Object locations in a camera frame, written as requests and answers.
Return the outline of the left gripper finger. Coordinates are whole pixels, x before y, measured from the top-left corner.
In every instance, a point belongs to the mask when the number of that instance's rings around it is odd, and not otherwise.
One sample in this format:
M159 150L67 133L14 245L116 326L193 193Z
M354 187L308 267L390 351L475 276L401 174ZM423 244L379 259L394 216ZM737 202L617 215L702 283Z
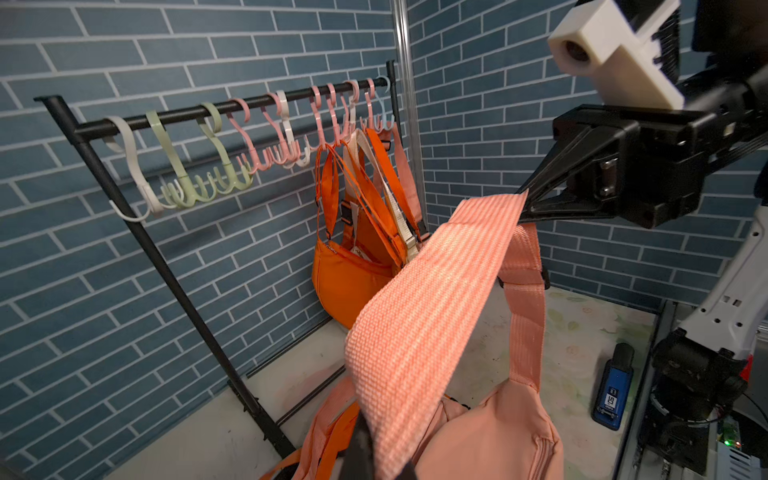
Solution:
M358 415L353 434L344 456L341 480L374 480L374 449L368 422Z

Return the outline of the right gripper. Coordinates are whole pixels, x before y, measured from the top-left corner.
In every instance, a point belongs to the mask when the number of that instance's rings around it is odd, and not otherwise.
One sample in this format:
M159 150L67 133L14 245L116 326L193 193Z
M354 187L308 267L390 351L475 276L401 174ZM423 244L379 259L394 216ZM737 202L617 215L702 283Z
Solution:
M521 191L554 219L622 218L652 229L697 209L707 176L767 142L767 117L581 105Z

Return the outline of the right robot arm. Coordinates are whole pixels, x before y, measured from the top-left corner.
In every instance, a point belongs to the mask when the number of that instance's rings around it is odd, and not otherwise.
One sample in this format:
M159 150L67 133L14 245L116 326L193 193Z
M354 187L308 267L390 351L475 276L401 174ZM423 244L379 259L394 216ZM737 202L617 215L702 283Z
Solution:
M767 142L767 5L702 1L679 76L676 1L580 1L548 44L558 68L591 80L600 105L553 123L554 146L522 185L525 222L620 217L654 228L694 211L707 176ZM637 444L667 465L724 477L733 450L717 423L747 387L767 314L767 209L703 303L652 352Z

